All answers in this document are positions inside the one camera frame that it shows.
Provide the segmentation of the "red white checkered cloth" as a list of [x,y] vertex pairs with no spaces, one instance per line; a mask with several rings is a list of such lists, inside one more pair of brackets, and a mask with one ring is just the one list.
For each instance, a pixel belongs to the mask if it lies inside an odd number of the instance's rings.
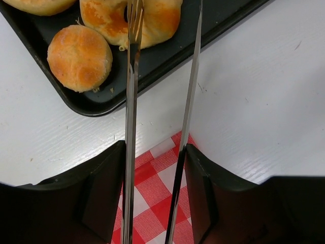
[[[133,243],[165,243],[180,140],[178,132],[136,158]],[[121,208],[122,195],[110,243],[120,243]],[[194,243],[184,171],[173,243]]]

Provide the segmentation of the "silver metal tongs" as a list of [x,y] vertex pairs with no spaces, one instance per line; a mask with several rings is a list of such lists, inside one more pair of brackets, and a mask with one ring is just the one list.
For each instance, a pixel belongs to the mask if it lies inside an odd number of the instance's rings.
[[[181,131],[178,161],[173,184],[172,200],[168,219],[165,243],[172,243],[179,202],[179,193],[185,162],[186,145],[189,136],[189,124],[192,114],[195,89],[197,86],[199,60],[201,53],[201,31],[203,18],[203,2],[199,2],[199,17],[192,58],[191,73],[188,85],[187,99]],[[143,2],[127,2],[128,39],[127,39],[127,82],[126,82],[126,117],[125,117],[125,144],[126,162],[123,180],[122,227],[121,242],[133,242],[133,212],[135,186],[135,147],[136,147],[136,118],[138,94],[138,69],[142,40]]]

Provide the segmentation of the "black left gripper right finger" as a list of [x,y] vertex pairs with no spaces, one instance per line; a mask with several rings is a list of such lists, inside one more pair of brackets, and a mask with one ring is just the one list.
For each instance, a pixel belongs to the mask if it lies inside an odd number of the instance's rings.
[[324,243],[324,177],[245,180],[188,145],[185,174],[195,243]]

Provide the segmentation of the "small round bun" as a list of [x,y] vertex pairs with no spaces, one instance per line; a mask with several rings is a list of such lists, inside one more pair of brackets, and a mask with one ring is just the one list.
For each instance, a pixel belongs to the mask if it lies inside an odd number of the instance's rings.
[[78,93],[96,92],[111,72],[113,56],[101,34],[76,24],[54,36],[48,47],[47,62],[64,87]]

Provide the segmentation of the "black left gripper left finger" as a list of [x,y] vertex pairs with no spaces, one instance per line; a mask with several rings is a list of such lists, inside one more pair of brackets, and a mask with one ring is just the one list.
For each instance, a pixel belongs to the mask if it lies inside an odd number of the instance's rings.
[[1,243],[110,243],[125,143],[36,185],[1,184]]

